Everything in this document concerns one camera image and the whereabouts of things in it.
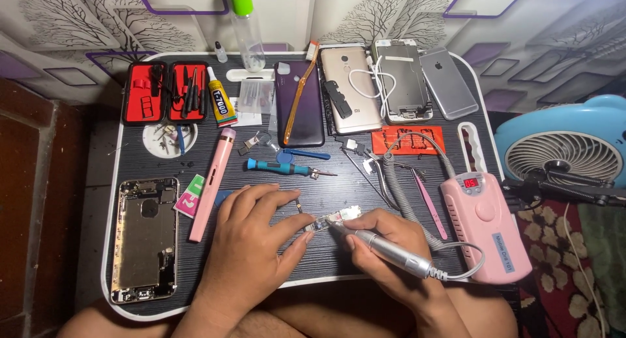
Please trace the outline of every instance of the silver iphone back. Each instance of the silver iphone back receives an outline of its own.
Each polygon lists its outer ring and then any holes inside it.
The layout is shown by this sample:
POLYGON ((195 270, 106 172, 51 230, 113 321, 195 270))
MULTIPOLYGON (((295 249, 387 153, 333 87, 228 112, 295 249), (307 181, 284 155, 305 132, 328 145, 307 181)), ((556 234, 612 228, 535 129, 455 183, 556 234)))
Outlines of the silver iphone back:
POLYGON ((443 118, 453 121, 478 110, 478 103, 447 49, 420 52, 419 63, 443 118))

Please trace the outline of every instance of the clear spray bottle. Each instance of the clear spray bottle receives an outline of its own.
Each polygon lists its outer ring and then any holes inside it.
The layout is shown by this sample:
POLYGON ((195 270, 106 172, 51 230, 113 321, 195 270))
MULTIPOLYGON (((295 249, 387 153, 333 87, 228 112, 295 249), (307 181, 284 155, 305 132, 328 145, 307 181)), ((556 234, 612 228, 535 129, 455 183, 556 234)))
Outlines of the clear spray bottle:
POLYGON ((252 0, 232 0, 232 4, 231 20, 244 67, 249 72, 258 72, 265 67, 265 54, 252 0))

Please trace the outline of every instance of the pink drill control box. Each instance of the pink drill control box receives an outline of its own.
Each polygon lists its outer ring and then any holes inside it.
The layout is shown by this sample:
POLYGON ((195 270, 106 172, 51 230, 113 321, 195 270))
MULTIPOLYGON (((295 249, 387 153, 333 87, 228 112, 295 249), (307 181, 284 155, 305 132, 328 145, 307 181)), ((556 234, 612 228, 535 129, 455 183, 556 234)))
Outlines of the pink drill control box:
MULTIPOLYGON (((486 284, 509 284, 532 270, 520 234, 511 217, 498 180, 489 173, 459 174, 441 184, 444 202, 460 242, 479 246, 485 263, 472 278, 486 284)), ((468 268, 481 253, 462 247, 468 268)))

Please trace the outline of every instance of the fan grille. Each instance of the fan grille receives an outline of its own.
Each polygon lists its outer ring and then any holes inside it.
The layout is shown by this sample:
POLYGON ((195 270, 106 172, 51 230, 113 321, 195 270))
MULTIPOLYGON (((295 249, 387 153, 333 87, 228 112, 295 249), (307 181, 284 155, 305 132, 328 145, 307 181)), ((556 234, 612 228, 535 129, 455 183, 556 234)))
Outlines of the fan grille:
MULTIPOLYGON (((548 161, 565 161, 569 172, 606 181, 615 179, 622 171, 622 156, 611 144, 588 134, 574 131, 549 131, 533 134, 516 141, 506 151, 506 167, 521 180, 526 174, 544 168, 548 161)), ((551 178, 560 184, 575 182, 551 178)))

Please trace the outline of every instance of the purple phone back cover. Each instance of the purple phone back cover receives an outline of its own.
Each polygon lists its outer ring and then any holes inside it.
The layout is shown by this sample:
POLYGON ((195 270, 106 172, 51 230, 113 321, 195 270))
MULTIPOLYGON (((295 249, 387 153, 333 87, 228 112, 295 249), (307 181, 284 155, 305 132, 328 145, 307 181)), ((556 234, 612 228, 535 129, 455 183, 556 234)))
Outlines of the purple phone back cover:
POLYGON ((289 143, 285 146, 282 141, 285 136, 285 127, 298 90, 298 82, 293 78, 303 76, 307 71, 309 61, 283 62, 291 67, 289 74, 278 74, 278 63, 274 64, 276 75, 276 115, 278 119, 278 143, 281 147, 322 146, 324 144, 324 122, 322 121, 322 97, 319 88, 319 73, 317 64, 307 78, 304 85, 298 109, 293 121, 293 130, 289 143))

